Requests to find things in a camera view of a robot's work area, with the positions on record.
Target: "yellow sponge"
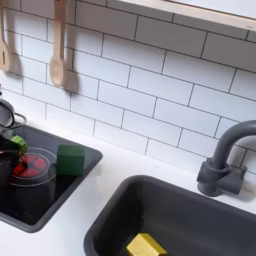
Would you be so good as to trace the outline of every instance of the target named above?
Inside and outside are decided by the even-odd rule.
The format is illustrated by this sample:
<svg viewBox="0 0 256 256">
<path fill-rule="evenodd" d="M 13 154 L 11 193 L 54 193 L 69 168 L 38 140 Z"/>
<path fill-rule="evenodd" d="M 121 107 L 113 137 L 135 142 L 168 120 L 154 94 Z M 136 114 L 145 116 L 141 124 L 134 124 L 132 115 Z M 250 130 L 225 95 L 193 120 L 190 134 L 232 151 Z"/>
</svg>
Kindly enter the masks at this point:
<svg viewBox="0 0 256 256">
<path fill-rule="evenodd" d="M 138 234 L 126 249 L 129 256 L 167 255 L 167 252 L 149 234 Z"/>
</svg>

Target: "faucet handle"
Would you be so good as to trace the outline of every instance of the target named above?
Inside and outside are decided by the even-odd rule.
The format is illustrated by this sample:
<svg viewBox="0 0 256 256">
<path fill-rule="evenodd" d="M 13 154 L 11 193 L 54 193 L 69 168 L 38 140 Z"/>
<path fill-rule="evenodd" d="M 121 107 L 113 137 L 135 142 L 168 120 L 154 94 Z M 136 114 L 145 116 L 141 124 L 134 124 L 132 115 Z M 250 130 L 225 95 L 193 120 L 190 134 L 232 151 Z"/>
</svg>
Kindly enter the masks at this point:
<svg viewBox="0 0 256 256">
<path fill-rule="evenodd" d="M 216 182 L 216 187 L 223 191 L 238 195 L 242 189 L 246 171 L 247 167 L 243 166 L 240 172 L 229 172 L 228 175 L 222 177 Z"/>
</svg>

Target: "stovetop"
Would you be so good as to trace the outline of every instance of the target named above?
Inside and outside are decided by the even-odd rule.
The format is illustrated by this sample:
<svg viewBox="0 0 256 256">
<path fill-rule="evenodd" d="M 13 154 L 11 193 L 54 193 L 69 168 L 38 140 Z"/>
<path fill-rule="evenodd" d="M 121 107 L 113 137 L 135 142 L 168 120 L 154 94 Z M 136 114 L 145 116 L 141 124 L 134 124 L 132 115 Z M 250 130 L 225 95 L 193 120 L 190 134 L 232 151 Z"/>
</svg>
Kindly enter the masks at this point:
<svg viewBox="0 0 256 256">
<path fill-rule="evenodd" d="M 15 170 L 13 182 L 0 189 L 0 220 L 33 233 L 43 228 L 101 160 L 102 154 L 85 147 L 83 176 L 58 175 L 54 169 L 58 146 L 78 144 L 28 126 L 14 130 L 13 135 L 25 139 L 26 156 L 33 168 L 30 166 L 25 172 Z"/>
</svg>

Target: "utensil handle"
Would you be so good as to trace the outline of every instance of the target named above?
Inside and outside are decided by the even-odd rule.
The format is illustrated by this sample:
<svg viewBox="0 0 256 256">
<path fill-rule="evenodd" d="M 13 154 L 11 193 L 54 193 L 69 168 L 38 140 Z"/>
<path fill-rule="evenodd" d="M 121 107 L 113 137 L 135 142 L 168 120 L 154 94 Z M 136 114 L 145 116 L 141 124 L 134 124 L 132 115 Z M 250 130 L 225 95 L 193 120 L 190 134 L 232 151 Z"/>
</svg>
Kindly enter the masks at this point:
<svg viewBox="0 0 256 256">
<path fill-rule="evenodd" d="M 0 41 L 5 42 L 5 40 L 4 40 L 4 7 L 3 7 L 3 0 L 0 0 Z"/>
<path fill-rule="evenodd" d="M 64 58 L 66 0 L 54 0 L 54 3 L 54 56 L 58 58 Z"/>
</svg>

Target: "wooden spoon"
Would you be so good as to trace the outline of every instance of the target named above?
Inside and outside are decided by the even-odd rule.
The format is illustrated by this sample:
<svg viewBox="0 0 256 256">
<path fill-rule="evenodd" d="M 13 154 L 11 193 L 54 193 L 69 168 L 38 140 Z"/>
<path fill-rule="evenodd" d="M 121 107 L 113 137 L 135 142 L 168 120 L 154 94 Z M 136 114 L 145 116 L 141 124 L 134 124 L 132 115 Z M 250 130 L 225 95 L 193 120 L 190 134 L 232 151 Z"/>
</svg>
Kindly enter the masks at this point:
<svg viewBox="0 0 256 256">
<path fill-rule="evenodd" d="M 54 0 L 54 3 L 54 53 L 50 62 L 50 75 L 53 84 L 57 87 L 62 87 L 67 77 L 67 68 L 64 59 L 66 0 Z"/>
<path fill-rule="evenodd" d="M 9 71 L 11 68 L 11 52 L 4 39 L 4 9 L 0 0 L 0 69 Z"/>
</svg>

